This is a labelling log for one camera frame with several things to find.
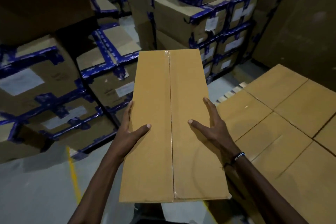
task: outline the person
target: person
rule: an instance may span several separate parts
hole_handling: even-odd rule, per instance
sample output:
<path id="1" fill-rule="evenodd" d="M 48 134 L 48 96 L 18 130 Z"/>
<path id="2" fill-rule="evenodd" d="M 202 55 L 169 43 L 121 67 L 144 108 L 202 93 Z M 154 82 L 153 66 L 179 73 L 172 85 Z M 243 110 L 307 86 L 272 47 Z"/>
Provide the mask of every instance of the person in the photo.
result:
<path id="1" fill-rule="evenodd" d="M 196 120 L 188 120 L 190 126 L 198 129 L 212 144 L 220 149 L 237 171 L 248 192 L 255 201 L 260 214 L 267 224 L 307 224 L 308 222 L 275 190 L 253 164 L 242 154 L 233 142 L 225 122 L 219 116 L 215 105 L 204 98 L 214 125 L 210 128 Z M 68 224 L 99 224 L 102 220 L 107 198 L 118 167 L 137 141 L 151 128 L 143 125 L 129 132 L 129 119 L 133 101 L 124 112 L 121 126 L 92 177 L 83 198 Z"/>

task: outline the person's right hand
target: person's right hand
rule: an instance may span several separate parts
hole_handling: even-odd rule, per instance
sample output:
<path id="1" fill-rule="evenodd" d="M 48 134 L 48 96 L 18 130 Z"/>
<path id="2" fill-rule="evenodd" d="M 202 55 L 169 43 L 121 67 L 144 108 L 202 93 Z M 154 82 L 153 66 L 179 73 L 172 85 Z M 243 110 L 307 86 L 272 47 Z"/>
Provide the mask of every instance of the person's right hand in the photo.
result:
<path id="1" fill-rule="evenodd" d="M 213 120 L 213 126 L 208 128 L 196 120 L 188 120 L 188 123 L 198 129 L 215 147 L 217 147 L 228 160 L 232 160 L 241 150 L 232 140 L 224 120 L 219 116 L 216 106 L 207 98 L 203 98 L 208 106 L 210 117 Z"/>

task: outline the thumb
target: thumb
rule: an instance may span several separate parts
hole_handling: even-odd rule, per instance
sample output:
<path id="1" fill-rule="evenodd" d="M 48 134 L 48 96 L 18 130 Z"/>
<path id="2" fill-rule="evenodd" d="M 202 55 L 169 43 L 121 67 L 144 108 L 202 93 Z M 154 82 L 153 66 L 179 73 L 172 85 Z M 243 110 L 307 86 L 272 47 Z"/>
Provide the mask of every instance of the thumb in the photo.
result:
<path id="1" fill-rule="evenodd" d="M 208 136 L 209 136 L 209 129 L 210 129 L 210 128 L 208 128 L 208 127 L 206 127 L 206 126 L 200 124 L 200 123 L 199 123 L 198 121 L 196 121 L 196 120 L 188 120 L 188 123 L 189 123 L 192 127 L 198 129 L 198 130 L 203 134 L 203 136 L 205 136 L 206 138 L 208 138 Z"/>
<path id="2" fill-rule="evenodd" d="M 136 131 L 133 131 L 131 133 L 132 138 L 138 141 L 141 137 L 143 137 L 149 131 L 151 127 L 152 125 L 150 124 L 143 125 L 142 127 L 138 128 Z"/>

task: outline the concrete floor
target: concrete floor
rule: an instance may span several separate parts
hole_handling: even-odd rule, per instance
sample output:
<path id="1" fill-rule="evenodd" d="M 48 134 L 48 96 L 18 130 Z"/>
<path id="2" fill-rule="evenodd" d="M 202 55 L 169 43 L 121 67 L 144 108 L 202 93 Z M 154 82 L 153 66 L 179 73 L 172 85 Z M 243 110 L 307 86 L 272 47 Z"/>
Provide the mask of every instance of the concrete floor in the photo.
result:
<path id="1" fill-rule="evenodd" d="M 120 24 L 138 41 L 132 17 L 123 18 Z M 264 73 L 262 69 L 247 62 L 240 65 L 252 79 Z M 239 82 L 232 74 L 208 85 L 211 101 L 216 101 Z M 76 180 L 71 176 L 65 147 L 55 143 L 45 153 L 0 164 L 0 222 L 3 224 L 67 223 L 74 212 L 78 196 L 82 195 L 95 173 L 110 143 L 95 150 L 87 158 L 73 163 Z M 134 204 L 119 203 L 122 166 L 117 172 L 103 216 L 103 224 L 129 224 L 134 217 Z M 162 204 L 168 221 L 215 224 L 202 201 Z M 233 216 L 231 223 L 240 222 L 241 216 Z"/>

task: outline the yellow line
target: yellow line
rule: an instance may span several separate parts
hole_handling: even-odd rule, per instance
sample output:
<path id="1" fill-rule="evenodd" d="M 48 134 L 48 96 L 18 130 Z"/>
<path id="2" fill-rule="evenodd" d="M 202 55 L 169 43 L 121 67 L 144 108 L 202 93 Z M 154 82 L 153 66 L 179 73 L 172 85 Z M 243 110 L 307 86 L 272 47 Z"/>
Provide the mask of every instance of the yellow line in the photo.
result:
<path id="1" fill-rule="evenodd" d="M 77 175 L 75 171 L 75 166 L 74 166 L 73 159 L 70 157 L 70 148 L 68 146 L 66 147 L 66 153 L 68 154 L 68 162 L 69 162 L 70 175 L 72 179 L 73 189 L 75 191 L 77 204 L 79 205 L 82 199 L 82 193 L 78 186 L 78 179 L 77 179 Z"/>
<path id="2" fill-rule="evenodd" d="M 207 205 L 204 201 L 202 201 L 202 202 L 203 202 L 205 208 L 208 210 L 208 212 L 209 212 L 210 215 L 212 216 L 213 221 L 214 221 L 215 223 L 217 223 L 215 217 L 212 215 L 212 212 L 209 210 L 208 205 Z"/>

